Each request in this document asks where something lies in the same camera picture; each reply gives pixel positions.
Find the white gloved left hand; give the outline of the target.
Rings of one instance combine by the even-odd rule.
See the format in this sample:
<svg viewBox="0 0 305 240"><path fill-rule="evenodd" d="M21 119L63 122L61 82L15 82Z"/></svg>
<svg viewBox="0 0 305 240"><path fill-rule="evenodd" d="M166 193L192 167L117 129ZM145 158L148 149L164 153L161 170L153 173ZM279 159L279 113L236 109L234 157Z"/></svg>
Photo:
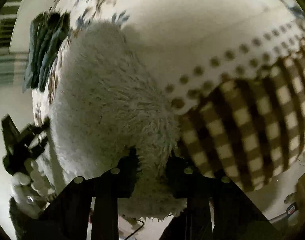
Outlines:
<svg viewBox="0 0 305 240"><path fill-rule="evenodd" d="M52 198L52 189L48 179L39 171L36 161L27 159L24 168L28 174L17 172L12 176L11 196L21 212L37 219Z"/></svg>

